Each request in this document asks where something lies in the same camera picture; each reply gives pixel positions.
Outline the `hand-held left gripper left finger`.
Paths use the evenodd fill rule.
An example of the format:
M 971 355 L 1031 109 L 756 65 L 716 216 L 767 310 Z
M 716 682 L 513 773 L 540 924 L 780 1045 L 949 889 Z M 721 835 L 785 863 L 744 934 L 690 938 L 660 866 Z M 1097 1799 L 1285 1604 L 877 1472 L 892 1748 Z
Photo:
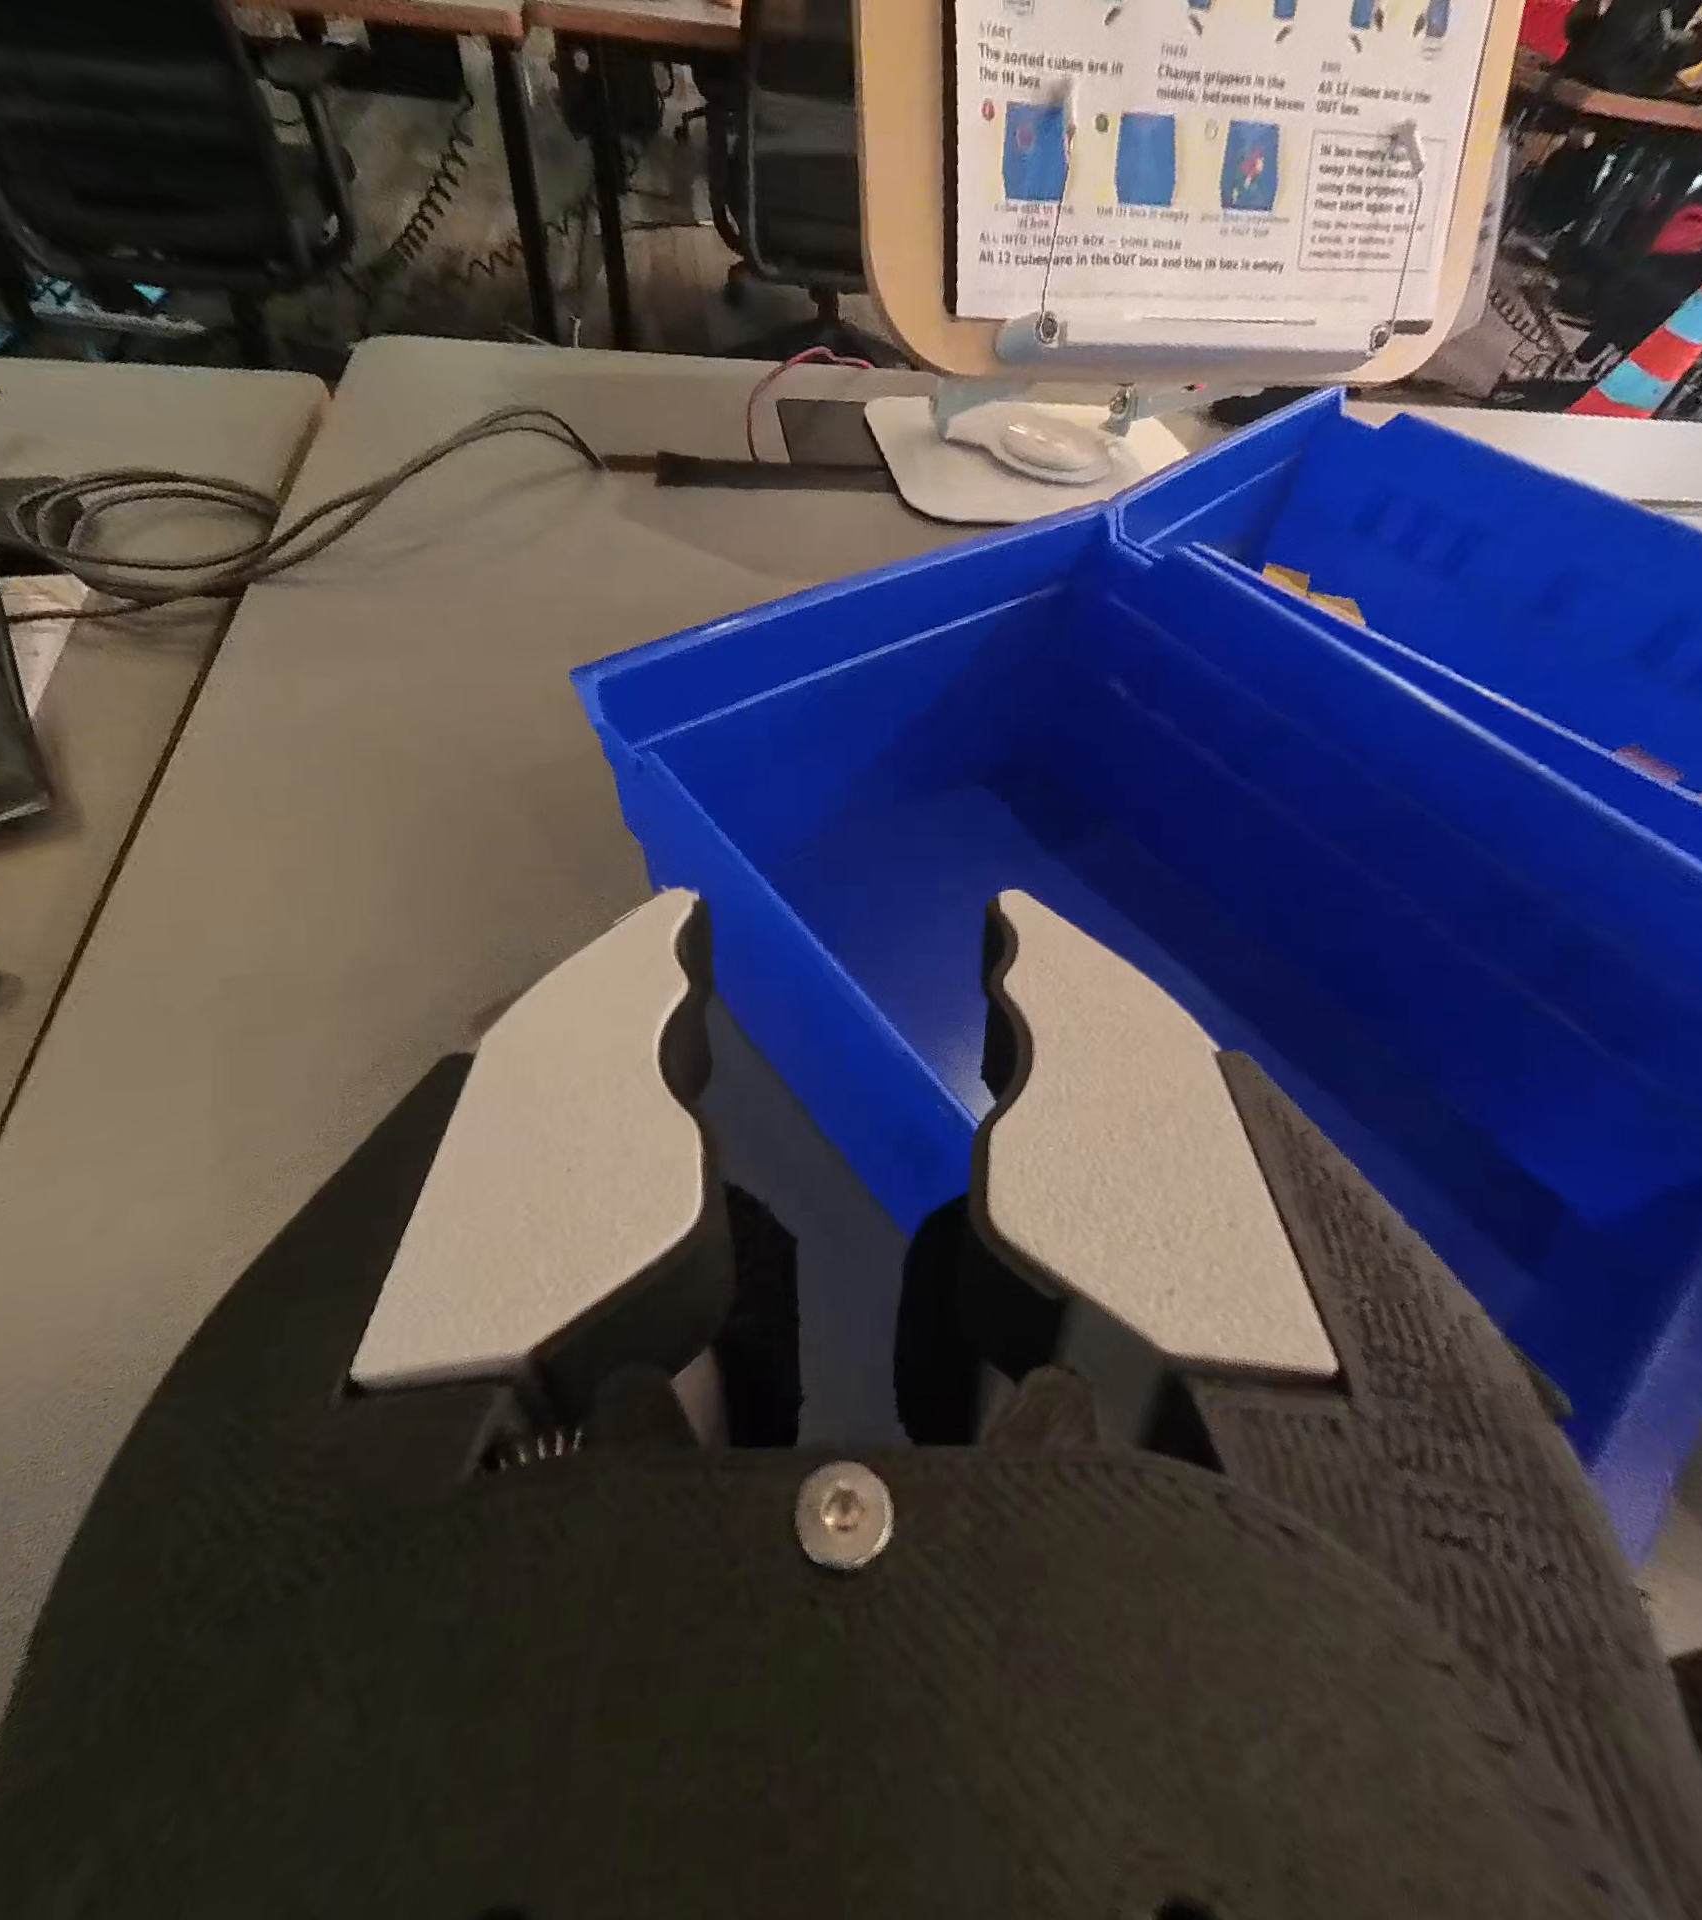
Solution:
M 348 1364 L 358 1389 L 682 1380 L 734 1308 L 709 907 L 661 889 L 481 1034 Z

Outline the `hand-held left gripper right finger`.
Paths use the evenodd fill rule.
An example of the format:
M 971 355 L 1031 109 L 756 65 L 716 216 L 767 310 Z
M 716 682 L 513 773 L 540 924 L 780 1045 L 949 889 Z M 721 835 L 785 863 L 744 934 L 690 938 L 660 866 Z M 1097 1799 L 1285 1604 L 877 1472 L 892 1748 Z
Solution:
M 1337 1380 L 1223 1045 L 1031 889 L 991 900 L 982 980 L 982 1252 L 1180 1370 Z

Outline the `blue plastic bin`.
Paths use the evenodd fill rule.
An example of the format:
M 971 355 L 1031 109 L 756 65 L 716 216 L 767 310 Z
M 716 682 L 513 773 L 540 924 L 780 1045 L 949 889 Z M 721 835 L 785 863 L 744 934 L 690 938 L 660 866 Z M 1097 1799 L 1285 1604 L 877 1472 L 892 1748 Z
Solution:
M 1122 495 L 1146 555 L 1300 566 L 1387 658 L 1575 739 L 1616 811 L 1702 857 L 1702 419 L 1313 395 Z M 1614 759 L 1682 768 L 1657 782 Z
M 988 906 L 1021 889 L 1435 1248 L 1648 1558 L 1702 1440 L 1702 863 L 1239 564 L 1097 525 L 575 684 L 734 1022 L 902 1230 L 970 1178 Z

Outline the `orange traffic cone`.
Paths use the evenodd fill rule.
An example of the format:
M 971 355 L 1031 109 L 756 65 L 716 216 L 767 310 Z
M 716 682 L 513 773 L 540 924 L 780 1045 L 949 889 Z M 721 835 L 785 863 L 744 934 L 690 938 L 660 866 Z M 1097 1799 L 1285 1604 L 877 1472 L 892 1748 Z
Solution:
M 1702 284 L 1688 291 L 1622 365 L 1614 365 L 1569 418 L 1652 419 L 1702 365 Z

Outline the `black office chair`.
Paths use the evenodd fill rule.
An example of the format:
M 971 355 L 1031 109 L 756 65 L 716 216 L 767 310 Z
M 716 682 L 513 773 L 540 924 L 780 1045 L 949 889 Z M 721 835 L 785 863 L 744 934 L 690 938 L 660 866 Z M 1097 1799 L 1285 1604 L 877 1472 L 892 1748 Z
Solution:
M 850 2 L 744 2 L 740 46 L 703 81 L 714 216 L 744 281 L 780 284 L 811 318 L 767 350 L 871 360 L 880 343 L 843 318 L 864 294 L 857 74 Z
M 233 2 L 0 2 L 0 229 L 96 303 L 263 303 L 358 247 L 341 46 L 253 38 Z

